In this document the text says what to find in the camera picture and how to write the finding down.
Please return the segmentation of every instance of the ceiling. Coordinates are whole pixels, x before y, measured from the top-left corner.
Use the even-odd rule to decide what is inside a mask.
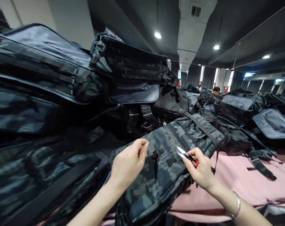
[[[97,31],[108,26],[130,45],[179,59],[179,0],[88,0],[88,4]],[[161,39],[154,36],[157,30]],[[220,49],[214,50],[218,35]],[[285,71],[285,0],[218,0],[192,63],[232,68],[239,42],[236,70]],[[263,60],[266,54],[271,57]]]

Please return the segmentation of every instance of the worker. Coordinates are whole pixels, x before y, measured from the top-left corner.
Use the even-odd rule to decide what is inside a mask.
[[[197,89],[200,90],[200,92],[202,91],[200,84],[197,86]]]
[[[148,146],[149,142],[147,140],[137,139],[132,145],[119,153],[113,161],[111,177],[108,182],[67,226],[99,225],[104,216],[142,170],[147,157]],[[183,162],[193,180],[222,204],[237,226],[271,225],[244,199],[219,183],[211,172],[209,158],[204,156],[199,148],[190,150],[188,154],[199,162],[198,167],[195,168],[191,161],[183,158]]]
[[[212,89],[212,92],[213,92],[213,94],[218,95],[218,94],[220,93],[220,87],[215,86],[215,87]]]

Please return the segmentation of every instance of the forearm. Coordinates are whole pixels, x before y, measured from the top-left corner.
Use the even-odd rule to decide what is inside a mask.
[[[236,214],[238,210],[238,197],[237,195],[229,190],[228,188],[221,185],[218,181],[215,186],[209,189],[208,193],[217,199],[224,209],[231,213]],[[240,225],[271,225],[266,218],[264,218],[256,209],[254,209],[244,199],[241,200],[241,209],[236,216],[235,223],[237,226]]]
[[[110,183],[105,184],[95,197],[69,222],[67,226],[97,226],[123,194]]]

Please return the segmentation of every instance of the silver bangle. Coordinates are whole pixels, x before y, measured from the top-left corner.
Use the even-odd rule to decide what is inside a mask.
[[[235,215],[233,215],[233,214],[231,214],[231,213],[226,212],[227,215],[228,215],[232,220],[234,220],[234,219],[237,217],[237,215],[239,214],[240,209],[241,209],[240,196],[239,196],[237,193],[236,193],[236,195],[237,195],[237,197],[238,197],[238,210],[237,210],[237,213],[236,213]]]

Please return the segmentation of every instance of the hand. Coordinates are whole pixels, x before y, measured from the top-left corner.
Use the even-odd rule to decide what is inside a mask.
[[[123,192],[133,183],[145,164],[149,142],[137,139],[119,153],[112,165],[111,177],[108,181]]]
[[[183,158],[183,162],[188,169],[193,180],[204,190],[209,191],[213,188],[217,180],[211,172],[211,163],[208,157],[204,156],[199,148],[194,148],[188,152],[194,159],[199,161],[199,166],[194,167],[193,163],[187,158]]]

